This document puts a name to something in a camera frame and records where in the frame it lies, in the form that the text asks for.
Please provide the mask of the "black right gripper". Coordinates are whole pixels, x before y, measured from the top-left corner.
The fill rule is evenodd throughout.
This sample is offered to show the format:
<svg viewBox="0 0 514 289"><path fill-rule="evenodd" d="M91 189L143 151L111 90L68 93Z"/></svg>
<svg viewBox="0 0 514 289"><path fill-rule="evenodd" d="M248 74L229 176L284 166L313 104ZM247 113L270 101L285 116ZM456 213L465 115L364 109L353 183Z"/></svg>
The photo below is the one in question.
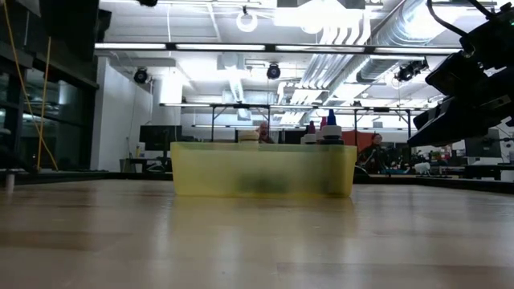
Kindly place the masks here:
<svg viewBox="0 0 514 289"><path fill-rule="evenodd" d="M487 134L507 117L513 122L513 67L488 76L482 83L484 99L478 103L450 97L414 119L417 132L409 145L448 145Z"/></svg>

